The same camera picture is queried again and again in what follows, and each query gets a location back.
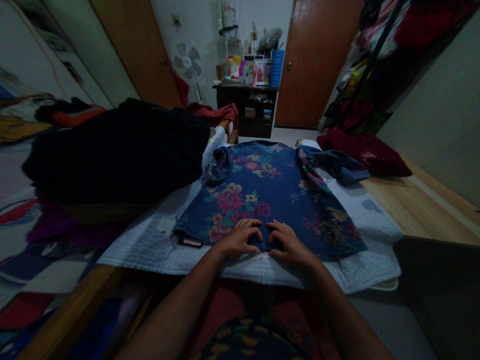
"shelf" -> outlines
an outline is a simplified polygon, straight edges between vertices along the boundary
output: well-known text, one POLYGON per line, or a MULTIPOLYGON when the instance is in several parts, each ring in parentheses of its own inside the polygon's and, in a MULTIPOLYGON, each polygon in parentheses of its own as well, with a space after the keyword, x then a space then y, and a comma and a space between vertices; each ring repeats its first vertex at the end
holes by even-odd
POLYGON ((221 90, 250 90, 250 91, 258 91, 261 93, 276 93, 280 91, 279 87, 251 87, 251 86, 222 86, 220 85, 213 85, 214 89, 221 89, 221 90))
POLYGON ((273 123, 272 119, 267 120, 267 119, 264 119, 263 117, 243 117, 243 116, 240 116, 238 118, 238 120, 240 122, 244 122, 244 123, 269 124, 269 125, 271 125, 273 123))
POLYGON ((274 102, 261 102, 255 100, 242 100, 243 106, 248 108, 262 108, 262 109, 275 109, 274 102))

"blue container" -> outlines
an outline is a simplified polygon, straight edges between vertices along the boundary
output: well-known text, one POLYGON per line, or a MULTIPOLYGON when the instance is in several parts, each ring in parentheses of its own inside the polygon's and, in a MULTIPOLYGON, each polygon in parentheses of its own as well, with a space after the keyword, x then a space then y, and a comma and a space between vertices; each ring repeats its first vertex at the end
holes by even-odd
POLYGON ((284 50, 273 50, 271 54, 271 71, 268 86, 271 88, 280 87, 280 78, 282 77, 282 67, 284 65, 284 50))

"dark wooden cabinet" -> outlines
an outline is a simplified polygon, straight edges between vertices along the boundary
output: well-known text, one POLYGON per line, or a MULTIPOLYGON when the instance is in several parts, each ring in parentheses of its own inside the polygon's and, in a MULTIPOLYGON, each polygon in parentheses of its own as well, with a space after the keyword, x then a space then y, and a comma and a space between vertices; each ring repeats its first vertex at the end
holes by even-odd
POLYGON ((213 88, 216 89, 218 108, 235 103, 238 109, 238 136, 270 138, 279 88, 222 85, 215 85, 213 88), (252 94, 263 94, 262 101, 251 99, 252 94), (246 113, 245 108, 254 110, 246 113), (265 110, 271 111, 270 119, 265 118, 265 110))

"white quilt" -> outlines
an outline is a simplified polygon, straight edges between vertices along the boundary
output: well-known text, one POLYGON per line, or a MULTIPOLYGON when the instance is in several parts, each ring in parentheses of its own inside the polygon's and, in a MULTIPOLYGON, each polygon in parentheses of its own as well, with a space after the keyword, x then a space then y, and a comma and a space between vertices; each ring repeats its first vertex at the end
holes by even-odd
MULTIPOLYGON (((204 169, 213 151, 225 146, 225 131, 216 128, 215 136, 203 154, 204 169)), ((315 141, 301 145, 319 149, 315 141)), ((367 289, 400 275, 400 266, 392 245, 402 237, 393 220, 377 205, 360 184, 348 189, 340 186, 327 172, 321 176, 355 223, 368 251, 325 265, 347 294, 367 289)), ((103 254, 99 264, 140 269, 170 275, 186 275, 202 258, 209 246, 200 249, 182 246, 171 236, 177 219, 199 193, 202 179, 168 195, 158 206, 135 221, 103 254)), ((266 285, 308 288, 294 269, 271 258, 268 253, 245 255, 230 261, 221 270, 222 278, 242 279, 266 285)))

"tiled floor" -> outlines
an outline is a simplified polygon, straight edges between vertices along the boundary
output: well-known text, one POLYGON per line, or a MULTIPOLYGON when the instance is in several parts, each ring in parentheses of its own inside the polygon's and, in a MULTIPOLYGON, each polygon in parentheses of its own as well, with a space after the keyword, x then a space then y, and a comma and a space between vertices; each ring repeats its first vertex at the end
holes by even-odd
POLYGON ((315 140, 320 133, 317 130, 303 130, 303 129, 289 129, 274 127, 271 130, 270 139, 259 138, 259 137, 245 137, 240 136, 239 141, 241 143, 246 143, 253 140, 269 140, 276 143, 284 143, 290 147, 295 147, 298 139, 308 139, 315 140))
MULTIPOLYGON (((315 140, 317 136, 317 130, 274 127, 269 140, 294 147, 298 139, 315 140)), ((268 139, 239 138, 241 143, 253 140, 268 139)), ((414 314, 397 291, 366 290, 349 298, 397 360, 437 359, 414 314)))

